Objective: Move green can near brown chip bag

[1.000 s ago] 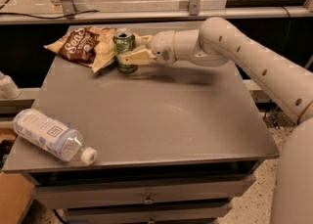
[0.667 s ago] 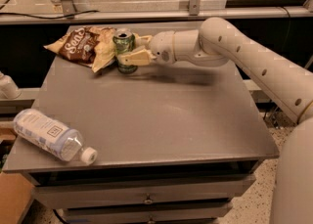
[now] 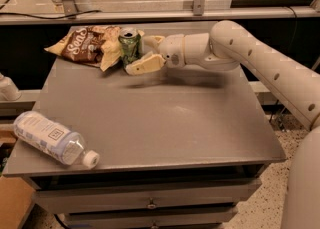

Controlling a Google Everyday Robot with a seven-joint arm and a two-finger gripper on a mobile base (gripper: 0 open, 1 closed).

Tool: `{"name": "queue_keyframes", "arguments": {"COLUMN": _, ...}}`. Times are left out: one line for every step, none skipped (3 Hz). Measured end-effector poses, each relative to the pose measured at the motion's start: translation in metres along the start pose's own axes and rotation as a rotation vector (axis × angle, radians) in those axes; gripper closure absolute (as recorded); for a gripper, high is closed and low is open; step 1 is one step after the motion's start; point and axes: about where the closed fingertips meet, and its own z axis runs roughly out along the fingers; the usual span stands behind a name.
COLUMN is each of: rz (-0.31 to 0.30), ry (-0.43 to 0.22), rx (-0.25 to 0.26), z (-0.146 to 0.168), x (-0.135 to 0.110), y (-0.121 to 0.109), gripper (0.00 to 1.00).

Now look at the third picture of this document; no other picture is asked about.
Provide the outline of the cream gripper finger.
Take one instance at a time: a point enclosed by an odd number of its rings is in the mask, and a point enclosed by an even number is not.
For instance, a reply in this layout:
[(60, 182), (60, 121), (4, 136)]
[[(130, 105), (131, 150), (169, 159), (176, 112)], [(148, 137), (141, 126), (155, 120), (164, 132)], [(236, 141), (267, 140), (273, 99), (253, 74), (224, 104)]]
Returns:
[(142, 75), (161, 70), (165, 63), (166, 60), (161, 54), (154, 54), (150, 51), (140, 59), (128, 64), (125, 67), (125, 71), (129, 75)]
[(142, 37), (144, 45), (153, 48), (156, 52), (159, 52), (159, 45), (164, 39), (164, 36), (159, 35), (148, 35)]

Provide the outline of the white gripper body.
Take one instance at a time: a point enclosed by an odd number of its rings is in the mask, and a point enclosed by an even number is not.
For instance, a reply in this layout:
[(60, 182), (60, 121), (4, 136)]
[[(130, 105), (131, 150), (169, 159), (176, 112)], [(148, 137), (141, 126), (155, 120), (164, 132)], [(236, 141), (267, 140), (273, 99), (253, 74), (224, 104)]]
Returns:
[(185, 66), (183, 34), (169, 35), (159, 44), (159, 52), (166, 60), (168, 68), (182, 68)]

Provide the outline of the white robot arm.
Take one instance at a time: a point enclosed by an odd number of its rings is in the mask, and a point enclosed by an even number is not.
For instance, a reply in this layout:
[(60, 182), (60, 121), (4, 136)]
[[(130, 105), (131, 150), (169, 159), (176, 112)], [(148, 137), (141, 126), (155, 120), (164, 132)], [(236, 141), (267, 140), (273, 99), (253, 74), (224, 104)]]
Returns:
[(309, 130), (291, 162), (281, 229), (320, 229), (320, 75), (228, 20), (208, 33), (144, 36), (142, 43), (151, 50), (125, 67), (128, 74), (164, 66), (231, 70), (243, 65)]

